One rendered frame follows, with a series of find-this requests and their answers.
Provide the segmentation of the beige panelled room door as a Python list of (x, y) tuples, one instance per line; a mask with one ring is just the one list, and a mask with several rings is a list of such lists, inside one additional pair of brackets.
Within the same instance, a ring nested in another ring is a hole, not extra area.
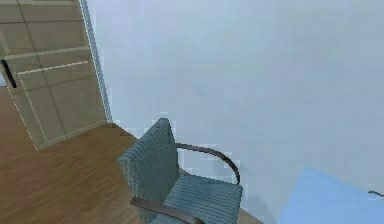
[(0, 75), (42, 150), (112, 120), (87, 0), (0, 0)]

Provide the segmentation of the light blue table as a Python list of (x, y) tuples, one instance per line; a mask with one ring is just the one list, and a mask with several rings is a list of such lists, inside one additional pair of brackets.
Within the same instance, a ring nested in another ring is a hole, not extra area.
[(277, 224), (384, 224), (384, 195), (306, 168)]

